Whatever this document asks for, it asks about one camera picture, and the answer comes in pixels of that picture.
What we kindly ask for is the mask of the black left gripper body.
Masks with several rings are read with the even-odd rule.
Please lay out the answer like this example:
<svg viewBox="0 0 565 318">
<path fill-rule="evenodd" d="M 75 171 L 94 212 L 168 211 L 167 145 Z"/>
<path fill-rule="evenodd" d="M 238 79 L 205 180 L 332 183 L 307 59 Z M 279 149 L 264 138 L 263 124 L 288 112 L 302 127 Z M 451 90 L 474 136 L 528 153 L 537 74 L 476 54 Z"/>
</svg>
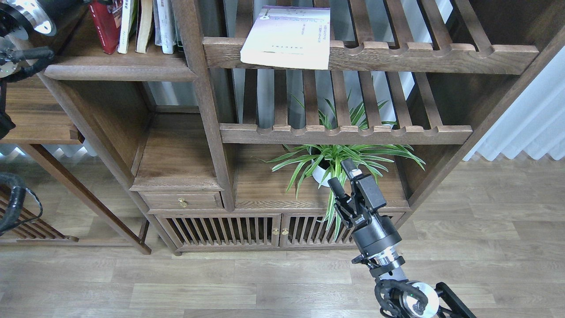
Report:
<svg viewBox="0 0 565 318">
<path fill-rule="evenodd" d="M 71 18 L 78 9 L 90 4 L 92 0 L 37 0 L 36 2 L 50 20 L 62 20 Z"/>
</svg>

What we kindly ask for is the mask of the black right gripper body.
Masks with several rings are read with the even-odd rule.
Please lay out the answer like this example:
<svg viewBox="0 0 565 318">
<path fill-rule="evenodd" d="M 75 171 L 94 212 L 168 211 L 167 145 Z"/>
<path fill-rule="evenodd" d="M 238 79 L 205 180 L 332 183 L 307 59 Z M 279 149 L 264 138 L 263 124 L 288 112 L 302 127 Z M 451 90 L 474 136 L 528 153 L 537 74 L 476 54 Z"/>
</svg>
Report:
<svg viewBox="0 0 565 318">
<path fill-rule="evenodd" d="M 367 209 L 357 199 L 336 199 L 335 207 L 346 227 L 353 229 L 352 237 L 361 255 L 354 261 L 395 261 L 399 258 L 396 245 L 401 236 L 388 216 Z"/>
</svg>

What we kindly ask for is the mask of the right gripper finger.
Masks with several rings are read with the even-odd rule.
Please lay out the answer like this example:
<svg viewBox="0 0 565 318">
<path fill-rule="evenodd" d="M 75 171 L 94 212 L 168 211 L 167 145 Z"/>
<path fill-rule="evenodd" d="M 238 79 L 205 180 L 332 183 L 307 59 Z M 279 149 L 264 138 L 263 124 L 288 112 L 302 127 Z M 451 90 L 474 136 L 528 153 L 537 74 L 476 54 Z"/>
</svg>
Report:
<svg viewBox="0 0 565 318">
<path fill-rule="evenodd" d="M 352 159 L 342 161 L 341 166 L 351 182 L 351 197 L 357 212 L 362 212 L 362 209 L 377 212 L 387 205 L 373 175 L 364 174 Z"/>
<path fill-rule="evenodd" d="M 340 181 L 333 177 L 328 181 L 331 190 L 335 195 L 334 207 L 341 217 L 357 217 L 357 197 L 356 193 L 353 192 L 350 195 L 345 193 L 345 189 L 341 185 Z"/>
</svg>

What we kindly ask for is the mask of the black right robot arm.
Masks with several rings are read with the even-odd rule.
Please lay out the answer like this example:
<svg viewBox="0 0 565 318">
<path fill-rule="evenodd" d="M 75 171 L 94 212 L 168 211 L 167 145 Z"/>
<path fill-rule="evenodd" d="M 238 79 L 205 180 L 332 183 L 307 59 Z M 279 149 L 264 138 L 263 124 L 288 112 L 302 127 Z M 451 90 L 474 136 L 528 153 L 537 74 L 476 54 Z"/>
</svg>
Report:
<svg viewBox="0 0 565 318">
<path fill-rule="evenodd" d="M 375 297 L 380 313 L 388 318 L 472 318 L 472 311 L 443 282 L 435 287 L 409 280 L 401 269 L 404 258 L 396 251 L 401 236 L 388 216 L 379 208 L 386 205 L 372 175 L 363 174 L 351 159 L 341 163 L 351 184 L 345 193 L 337 178 L 329 179 L 335 194 L 335 208 L 360 251 L 354 264 L 365 264 L 375 278 Z"/>
</svg>

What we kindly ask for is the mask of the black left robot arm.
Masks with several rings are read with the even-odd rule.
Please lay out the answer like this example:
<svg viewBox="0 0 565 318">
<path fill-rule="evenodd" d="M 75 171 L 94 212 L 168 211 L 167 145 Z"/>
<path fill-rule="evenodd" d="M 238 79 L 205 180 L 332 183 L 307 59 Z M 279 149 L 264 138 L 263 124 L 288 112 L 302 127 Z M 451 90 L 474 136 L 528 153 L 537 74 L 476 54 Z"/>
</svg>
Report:
<svg viewBox="0 0 565 318">
<path fill-rule="evenodd" d="M 79 10 L 88 0 L 3 0 L 0 3 L 1 28 L 1 137 L 4 138 L 16 125 L 6 113 L 7 84 L 21 81 L 44 70 L 54 60 L 55 52 L 49 46 L 31 49 L 16 49 L 8 40 L 8 35 L 26 40 L 36 31 L 46 36 L 54 36 L 67 22 L 77 16 Z M 4 216 L 1 217 L 1 234 L 18 226 L 38 219 L 20 221 L 26 194 L 34 197 L 43 213 L 42 204 L 37 195 L 30 190 L 20 176 L 12 173 L 1 173 L 1 184 L 8 186 L 10 197 Z"/>
</svg>

